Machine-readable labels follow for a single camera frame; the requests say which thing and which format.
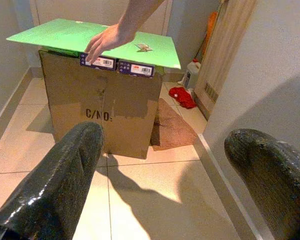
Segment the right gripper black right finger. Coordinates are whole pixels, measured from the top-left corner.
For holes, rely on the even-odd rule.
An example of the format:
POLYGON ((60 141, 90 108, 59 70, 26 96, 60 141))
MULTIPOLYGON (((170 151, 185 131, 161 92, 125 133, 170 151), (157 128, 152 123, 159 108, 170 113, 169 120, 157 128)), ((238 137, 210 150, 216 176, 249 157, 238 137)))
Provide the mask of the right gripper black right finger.
POLYGON ((300 240, 300 152, 251 128, 235 129, 224 152, 276 240, 300 240))

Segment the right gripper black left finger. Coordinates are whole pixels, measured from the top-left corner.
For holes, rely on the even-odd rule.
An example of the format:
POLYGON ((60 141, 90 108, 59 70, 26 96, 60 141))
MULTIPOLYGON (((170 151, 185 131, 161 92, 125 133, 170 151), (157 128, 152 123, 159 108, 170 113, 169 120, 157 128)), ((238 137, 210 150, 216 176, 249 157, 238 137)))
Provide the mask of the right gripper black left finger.
POLYGON ((75 125, 0 207, 0 240, 70 240, 104 145, 103 128, 75 125))

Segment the person's bare hand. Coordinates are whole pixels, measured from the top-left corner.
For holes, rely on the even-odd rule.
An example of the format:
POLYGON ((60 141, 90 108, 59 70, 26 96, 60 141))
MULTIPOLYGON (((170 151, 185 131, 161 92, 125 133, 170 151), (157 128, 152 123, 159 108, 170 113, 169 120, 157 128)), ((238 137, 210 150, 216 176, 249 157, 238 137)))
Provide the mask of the person's bare hand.
POLYGON ((131 42, 136 35, 136 30, 123 24, 109 26, 101 33, 91 38, 86 46, 86 60, 91 64, 105 51, 110 51, 131 42))

